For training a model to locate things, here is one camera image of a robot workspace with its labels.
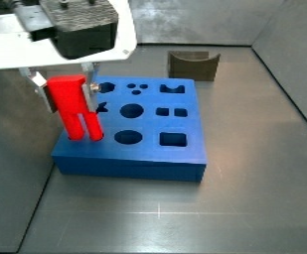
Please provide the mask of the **white flat gripper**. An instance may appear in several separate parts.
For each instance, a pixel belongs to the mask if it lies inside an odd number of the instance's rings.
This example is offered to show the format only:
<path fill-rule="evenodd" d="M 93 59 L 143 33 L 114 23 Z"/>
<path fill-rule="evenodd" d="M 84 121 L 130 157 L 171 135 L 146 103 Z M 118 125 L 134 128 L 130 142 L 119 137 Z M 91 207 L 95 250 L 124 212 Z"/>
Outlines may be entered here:
<path fill-rule="evenodd" d="M 92 76 L 96 74 L 99 62 L 124 60 L 135 49 L 135 30 L 128 0 L 107 1 L 118 14 L 114 47 L 102 53 L 75 60 L 67 60 L 60 56 L 49 39 L 43 39 L 37 42 L 31 41 L 29 33 L 21 27 L 13 14 L 0 15 L 0 69 L 19 68 L 21 76 L 32 85 L 51 113 L 56 112 L 56 106 L 49 95 L 47 80 L 33 66 L 80 64 L 84 74 L 81 94 L 87 110 L 93 112 L 99 85 L 92 81 Z"/>

